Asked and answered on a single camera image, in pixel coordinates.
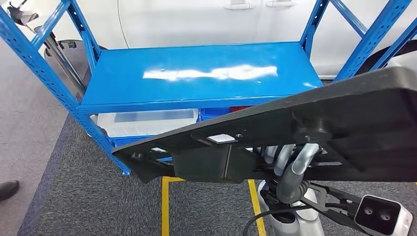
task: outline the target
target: shelf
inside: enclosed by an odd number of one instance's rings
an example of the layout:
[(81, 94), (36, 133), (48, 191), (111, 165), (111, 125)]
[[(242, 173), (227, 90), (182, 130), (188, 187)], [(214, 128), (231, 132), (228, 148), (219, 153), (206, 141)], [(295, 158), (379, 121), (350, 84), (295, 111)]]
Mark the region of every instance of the shelf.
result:
[(257, 105), (321, 86), (298, 42), (102, 51), (79, 111)]

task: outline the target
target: cable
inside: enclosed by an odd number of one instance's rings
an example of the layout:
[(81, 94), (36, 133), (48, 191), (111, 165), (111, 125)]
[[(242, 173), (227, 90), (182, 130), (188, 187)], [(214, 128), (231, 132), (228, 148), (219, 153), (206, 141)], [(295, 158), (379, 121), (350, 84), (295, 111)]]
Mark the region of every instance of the cable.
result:
[(246, 224), (245, 228), (243, 229), (243, 236), (247, 236), (247, 233), (249, 231), (249, 227), (252, 225), (253, 222), (255, 222), (257, 219), (264, 217), (266, 215), (271, 215), (271, 214), (279, 214), (279, 213), (286, 213), (286, 212), (291, 212), (291, 211), (296, 211), (296, 210), (305, 210), (305, 209), (310, 209), (311, 206), (296, 206), (296, 207), (292, 207), (289, 209), (280, 209), (280, 210), (267, 210), (265, 212), (262, 212), (260, 214), (255, 215), (254, 217), (252, 217), (248, 223)]
[(117, 4), (118, 4), (118, 17), (119, 17), (119, 24), (120, 24), (121, 34), (123, 35), (123, 39), (124, 39), (124, 42), (126, 43), (126, 47), (129, 48), (129, 45), (127, 44), (126, 36), (124, 35), (123, 26), (121, 26), (119, 0), (118, 0)]

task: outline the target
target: shelf upright post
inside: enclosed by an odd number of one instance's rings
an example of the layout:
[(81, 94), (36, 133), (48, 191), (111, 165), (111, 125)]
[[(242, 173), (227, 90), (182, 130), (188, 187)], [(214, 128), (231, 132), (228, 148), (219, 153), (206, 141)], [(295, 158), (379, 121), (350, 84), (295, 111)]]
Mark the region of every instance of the shelf upright post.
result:
[(86, 49), (87, 59), (90, 65), (91, 74), (95, 69), (95, 65), (101, 54), (100, 46), (98, 46), (80, 7), (76, 0), (67, 0), (71, 4), (69, 5), (67, 12), (75, 27), (78, 30), (81, 38), (83, 39), (84, 47)]
[(333, 82), (353, 77), (412, 0), (389, 0)]
[(398, 37), (398, 39), (385, 51), (381, 58), (372, 66), (370, 70), (376, 70), (385, 67), (388, 61), (393, 58), (404, 45), (412, 40), (417, 34), (417, 18), (411, 22), (410, 26)]
[(323, 17), (328, 2), (329, 0), (316, 1), (316, 4), (314, 5), (310, 18), (308, 19), (304, 32), (302, 33), (300, 44), (309, 58), (311, 55), (311, 47), (313, 46), (314, 33), (316, 32), (317, 26), (319, 25)]
[(7, 13), (0, 7), (0, 36), (26, 64), (27, 67), (39, 78), (48, 90), (58, 99), (82, 128), (96, 141), (96, 143), (108, 154), (111, 160), (123, 171), (124, 175), (130, 174), (129, 168), (112, 155), (113, 146), (110, 140), (103, 134), (99, 127), (90, 119), (88, 114), (78, 111), (79, 103), (65, 87), (53, 69), (38, 53), (38, 49), (23, 35)]

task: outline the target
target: gray carpet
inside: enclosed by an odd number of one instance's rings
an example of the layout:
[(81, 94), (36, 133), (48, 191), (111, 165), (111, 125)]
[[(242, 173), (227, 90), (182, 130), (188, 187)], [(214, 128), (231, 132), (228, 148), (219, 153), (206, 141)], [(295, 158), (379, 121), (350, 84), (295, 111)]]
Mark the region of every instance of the gray carpet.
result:
[[(329, 184), (359, 196), (369, 193), (397, 200), (417, 213), (414, 183)], [(247, 182), (173, 182), (169, 200), (172, 236), (240, 235), (253, 216)], [(159, 236), (160, 203), (160, 179), (142, 184), (134, 176), (122, 177), (69, 117), (18, 236)], [(322, 222), (327, 236), (360, 235), (327, 219)], [(250, 235), (257, 235), (255, 226)]]

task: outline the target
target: person's foot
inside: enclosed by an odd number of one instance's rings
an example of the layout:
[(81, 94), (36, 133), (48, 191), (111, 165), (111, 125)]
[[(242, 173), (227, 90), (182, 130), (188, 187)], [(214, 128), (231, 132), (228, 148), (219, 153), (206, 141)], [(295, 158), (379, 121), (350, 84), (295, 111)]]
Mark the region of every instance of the person's foot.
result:
[(0, 183), (0, 201), (11, 198), (19, 189), (19, 182), (17, 180)]

